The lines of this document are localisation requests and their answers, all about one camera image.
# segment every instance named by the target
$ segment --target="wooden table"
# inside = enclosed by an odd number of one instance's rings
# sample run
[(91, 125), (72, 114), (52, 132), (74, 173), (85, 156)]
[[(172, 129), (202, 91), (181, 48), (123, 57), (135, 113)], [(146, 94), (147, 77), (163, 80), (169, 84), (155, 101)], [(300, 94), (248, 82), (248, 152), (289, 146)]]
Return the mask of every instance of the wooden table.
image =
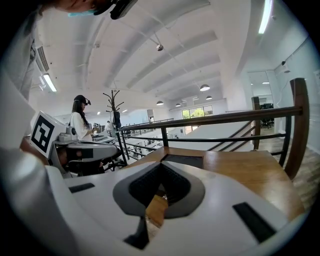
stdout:
[[(165, 155), (203, 157), (203, 169), (229, 176), (266, 199), (291, 221), (305, 211), (291, 180), (268, 151), (218, 152), (162, 147), (128, 167), (146, 162), (159, 162)], [(147, 209), (149, 218), (158, 219), (163, 206), (152, 201)]]

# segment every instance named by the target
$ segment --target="long black hair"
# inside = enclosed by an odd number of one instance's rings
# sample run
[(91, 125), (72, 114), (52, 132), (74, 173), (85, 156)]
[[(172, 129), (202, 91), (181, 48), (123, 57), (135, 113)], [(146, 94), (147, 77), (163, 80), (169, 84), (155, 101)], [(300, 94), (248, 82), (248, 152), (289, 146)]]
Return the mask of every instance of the long black hair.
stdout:
[(88, 123), (88, 121), (87, 121), (87, 119), (86, 119), (86, 117), (85, 117), (85, 113), (84, 113), (83, 110), (82, 110), (82, 102), (81, 102), (80, 100), (75, 100), (75, 101), (73, 102), (72, 113), (73, 113), (73, 112), (77, 112), (77, 113), (80, 114), (80, 116), (81, 116), (82, 119), (83, 119), (84, 125), (86, 126), (87, 129), (89, 129), (90, 126), (89, 126), (89, 123)]

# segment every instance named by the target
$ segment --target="railing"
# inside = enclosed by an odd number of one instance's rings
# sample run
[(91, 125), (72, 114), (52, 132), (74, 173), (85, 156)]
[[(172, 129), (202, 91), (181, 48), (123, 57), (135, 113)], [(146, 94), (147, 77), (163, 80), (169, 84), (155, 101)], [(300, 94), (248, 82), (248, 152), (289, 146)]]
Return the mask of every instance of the railing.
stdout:
[[(242, 132), (246, 127), (248, 127), (249, 125), (251, 125), (251, 121), (247, 122), (244, 126), (242, 126), (239, 130), (237, 130), (236, 132), (234, 132), (233, 134), (231, 134), (229, 136), (229, 138), (233, 138), (234, 136), (238, 135), (240, 132)], [(252, 130), (254, 130), (256, 127), (253, 126), (252, 128), (250, 128), (248, 131), (246, 131), (242, 137), (245, 137), (247, 134), (249, 134)], [(243, 143), (241, 143), (240, 145), (236, 146), (235, 148), (231, 149), (230, 151), (235, 151), (237, 150), (238, 148), (242, 147), (243, 145), (245, 145), (246, 143), (248, 143), (249, 141), (244, 141)], [(212, 150), (215, 150), (217, 149), (218, 147), (222, 146), (225, 142), (220, 142), (218, 143), (217, 145), (209, 148), (207, 151), (212, 151)], [(236, 141), (228, 144), (227, 146), (221, 148), (219, 151), (225, 151), (226, 149), (228, 149), (229, 147), (231, 147), (232, 145), (234, 145), (236, 143)]]
[[(259, 146), (260, 140), (272, 139), (272, 138), (284, 138), (283, 146), (281, 151), (272, 152), (273, 156), (280, 155), (279, 164), (283, 167), (285, 163), (285, 159), (287, 157), (289, 143), (290, 143), (290, 135), (291, 135), (291, 125), (292, 125), (292, 117), (294, 116), (294, 135), (291, 145), (291, 151), (288, 157), (287, 164), (284, 168), (287, 175), (293, 179), (301, 165), (302, 158), (305, 153), (308, 132), (309, 132), (309, 100), (307, 94), (307, 87), (304, 78), (296, 78), (290, 81), (291, 89), (293, 93), (293, 97), (295, 99), (294, 106), (291, 107), (283, 107), (283, 108), (275, 108), (275, 109), (263, 109), (263, 110), (249, 110), (245, 112), (233, 112), (226, 114), (219, 114), (214, 116), (207, 117), (196, 117), (192, 119), (181, 119), (181, 120), (172, 120), (166, 122), (158, 122), (158, 123), (148, 123), (148, 124), (140, 124), (140, 125), (132, 125), (127, 126), (125, 128), (119, 129), (117, 132), (118, 143), (120, 149), (123, 153), (124, 151), (122, 144), (124, 145), (124, 149), (126, 151), (126, 155), (129, 158), (133, 158), (137, 160), (137, 158), (129, 155), (129, 152), (132, 150), (127, 149), (127, 145), (132, 145), (126, 143), (125, 139), (131, 139), (131, 136), (125, 136), (125, 130), (141, 130), (141, 129), (161, 129), (162, 138), (154, 138), (154, 137), (135, 137), (135, 139), (139, 140), (153, 140), (153, 141), (162, 141), (164, 147), (169, 146), (169, 142), (210, 142), (210, 143), (225, 143), (225, 142), (243, 142), (242, 144), (253, 141), (254, 149), (257, 149)], [(256, 100), (253, 98), (253, 109), (257, 109)], [(261, 119), (271, 119), (271, 118), (285, 118), (285, 133), (275, 133), (270, 135), (259, 135), (260, 134), (260, 120)], [(254, 131), (252, 136), (242, 135), (240, 137), (230, 136), (227, 138), (193, 138), (193, 139), (183, 139), (183, 138), (167, 138), (167, 128), (171, 127), (184, 127), (184, 126), (200, 126), (200, 125), (213, 125), (213, 124), (224, 124), (224, 123), (234, 123), (234, 122), (243, 122), (247, 121), (248, 123), (245, 125), (248, 126), (249, 123), (254, 122), (254, 127), (252, 127), (249, 131)], [(132, 145), (137, 148), (144, 148), (151, 151), (154, 151), (154, 148)]]
[(146, 124), (157, 124), (157, 123), (168, 122), (168, 121), (173, 121), (173, 120), (174, 120), (173, 118), (169, 118), (169, 119), (163, 119), (163, 120), (158, 120), (158, 121), (153, 121), (153, 122), (143, 122), (143, 123), (134, 124), (134, 125), (130, 125), (130, 126), (124, 126), (121, 128), (121, 130), (124, 131), (125, 135), (135, 137), (135, 136), (139, 136), (142, 134), (150, 133), (154, 129), (135, 129), (137, 131), (132, 132), (133, 129), (131, 129), (131, 127), (138, 127), (138, 126), (146, 125)]

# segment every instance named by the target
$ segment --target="face mask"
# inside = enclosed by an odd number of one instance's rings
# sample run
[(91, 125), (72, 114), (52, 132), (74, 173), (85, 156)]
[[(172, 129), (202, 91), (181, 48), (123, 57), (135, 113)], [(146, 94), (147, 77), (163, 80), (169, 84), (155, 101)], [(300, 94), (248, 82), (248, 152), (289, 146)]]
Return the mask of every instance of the face mask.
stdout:
[(89, 16), (89, 15), (93, 15), (94, 12), (95, 12), (94, 10), (87, 10), (84, 12), (70, 12), (68, 13), (68, 17), (72, 18), (76, 16)]

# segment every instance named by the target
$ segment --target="wooden floor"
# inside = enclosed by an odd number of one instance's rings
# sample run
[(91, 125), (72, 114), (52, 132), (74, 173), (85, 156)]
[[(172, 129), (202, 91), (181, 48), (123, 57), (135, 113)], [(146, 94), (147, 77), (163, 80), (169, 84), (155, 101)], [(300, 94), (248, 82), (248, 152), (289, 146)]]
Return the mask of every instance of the wooden floor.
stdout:
[[(261, 135), (267, 135), (274, 133), (274, 129), (272, 128), (262, 128)], [(259, 150), (260, 151), (269, 151), (269, 152), (277, 152), (282, 149), (283, 139), (281, 138), (271, 138), (260, 140)], [(277, 161), (279, 161), (280, 156), (273, 156)], [(309, 210), (313, 203), (316, 200), (317, 194), (320, 190), (320, 155), (315, 153), (314, 151), (306, 148), (305, 154), (302, 160), (302, 164), (300, 169), (296, 175), (296, 177), (292, 181), (295, 189), (297, 190), (298, 195), (303, 203), (303, 206), (306, 210)]]

